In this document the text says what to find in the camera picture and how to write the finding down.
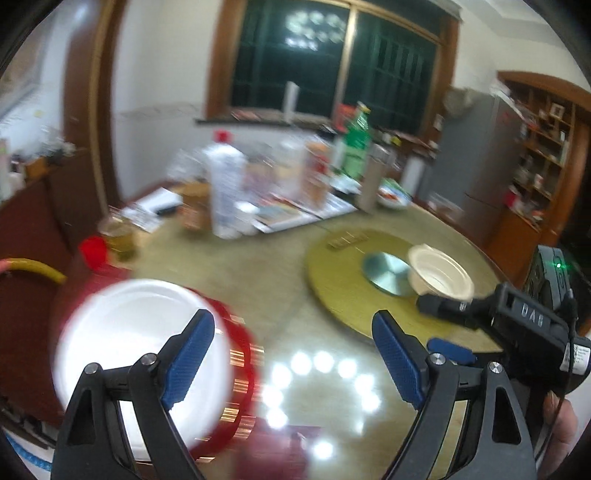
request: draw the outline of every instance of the window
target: window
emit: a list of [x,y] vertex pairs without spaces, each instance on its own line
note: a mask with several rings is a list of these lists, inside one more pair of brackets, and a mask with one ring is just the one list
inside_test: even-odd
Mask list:
[[[331,117],[336,101],[354,105],[360,100],[372,109],[374,126],[418,133],[444,12],[426,0],[373,3],[377,7],[353,1],[340,7],[322,0],[248,0],[231,105],[281,109],[285,84],[292,81],[300,87],[298,112]],[[380,7],[408,17],[398,22],[404,26]],[[347,51],[353,10],[355,35]],[[337,92],[344,50],[350,61],[347,81]]]

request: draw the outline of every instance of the ceiling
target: ceiling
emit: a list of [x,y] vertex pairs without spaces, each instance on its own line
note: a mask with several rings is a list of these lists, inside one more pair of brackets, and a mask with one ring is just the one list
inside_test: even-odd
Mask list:
[[456,0],[501,37],[520,38],[565,48],[546,20],[523,0]]

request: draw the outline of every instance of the blue gripper pad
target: blue gripper pad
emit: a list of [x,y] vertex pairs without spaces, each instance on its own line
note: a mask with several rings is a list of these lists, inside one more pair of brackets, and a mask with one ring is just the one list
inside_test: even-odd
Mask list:
[[448,342],[441,338],[432,338],[427,342],[429,353],[442,353],[445,358],[449,358],[458,365],[473,365],[476,363],[476,355],[472,350]]
[[215,322],[210,312],[205,312],[193,328],[189,338],[168,367],[164,393],[161,397],[164,408],[170,410],[175,403],[183,401],[201,362],[212,344]]
[[374,315],[372,334],[400,396],[419,410],[428,391],[427,351],[386,310]]

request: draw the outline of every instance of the beige bowl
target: beige bowl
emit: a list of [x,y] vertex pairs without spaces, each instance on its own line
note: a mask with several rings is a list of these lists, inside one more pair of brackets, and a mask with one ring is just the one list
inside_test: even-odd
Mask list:
[[428,245],[416,245],[408,251],[408,263],[408,282],[419,295],[433,293],[466,301],[474,297],[470,275],[449,255]]

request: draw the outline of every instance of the blue rope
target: blue rope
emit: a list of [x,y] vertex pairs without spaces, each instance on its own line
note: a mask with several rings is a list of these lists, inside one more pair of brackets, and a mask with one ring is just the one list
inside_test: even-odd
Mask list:
[[40,459],[38,456],[33,455],[31,452],[28,452],[20,444],[15,442],[10,435],[6,435],[6,438],[8,439],[8,443],[10,443],[12,448],[14,448],[14,451],[17,452],[27,462],[51,472],[51,462],[46,462],[45,460]]

